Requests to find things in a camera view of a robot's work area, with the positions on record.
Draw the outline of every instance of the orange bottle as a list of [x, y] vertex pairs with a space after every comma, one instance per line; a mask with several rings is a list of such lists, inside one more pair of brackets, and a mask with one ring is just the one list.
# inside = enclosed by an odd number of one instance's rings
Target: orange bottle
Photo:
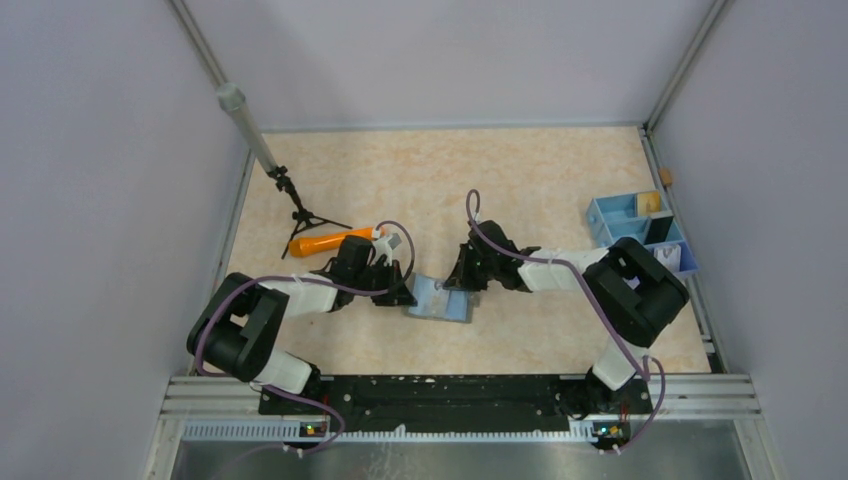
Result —
[[319, 252], [334, 250], [339, 248], [344, 237], [348, 235], [356, 235], [357, 237], [371, 239], [371, 234], [374, 232], [374, 227], [365, 227], [358, 230], [345, 230], [339, 233], [331, 233], [323, 237], [301, 237], [295, 238], [289, 242], [289, 253], [293, 257], [303, 258]]

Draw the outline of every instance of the beige table surface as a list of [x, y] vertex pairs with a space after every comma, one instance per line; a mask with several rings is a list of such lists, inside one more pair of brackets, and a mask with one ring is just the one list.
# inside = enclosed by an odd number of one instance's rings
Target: beige table surface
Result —
[[[307, 208], [354, 228], [403, 223], [415, 271], [446, 277], [467, 239], [468, 189], [481, 219], [519, 248], [593, 248], [584, 212], [593, 197], [653, 188], [636, 128], [532, 128], [269, 134]], [[281, 260], [293, 206], [254, 165], [229, 271], [255, 277], [321, 268], [332, 252]], [[336, 231], [325, 226], [318, 235]], [[401, 247], [405, 268], [406, 247]], [[277, 346], [335, 374], [582, 373], [607, 341], [582, 294], [520, 293], [497, 282], [471, 324], [413, 319], [357, 298], [331, 314], [283, 323]], [[708, 372], [690, 306], [653, 353], [670, 372]]]

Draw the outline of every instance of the yellow object in bin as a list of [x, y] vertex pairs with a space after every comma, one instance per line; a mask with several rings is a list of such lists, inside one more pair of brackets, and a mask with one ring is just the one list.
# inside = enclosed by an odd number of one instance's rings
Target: yellow object in bin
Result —
[[357, 237], [371, 239], [374, 227], [365, 227], [358, 230], [345, 230], [339, 233], [331, 233], [322, 237], [301, 237], [289, 242], [289, 253], [293, 257], [303, 258], [327, 250], [335, 250], [342, 244], [344, 237], [356, 235]]

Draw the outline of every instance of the white wall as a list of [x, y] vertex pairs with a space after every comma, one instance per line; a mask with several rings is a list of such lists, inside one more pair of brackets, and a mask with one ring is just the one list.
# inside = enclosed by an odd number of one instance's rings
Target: white wall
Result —
[[163, 1], [5, 1], [0, 45], [0, 476], [137, 478], [242, 147]]
[[262, 127], [641, 123], [712, 0], [189, 0]]
[[736, 2], [657, 134], [791, 478], [845, 478], [848, 3]]

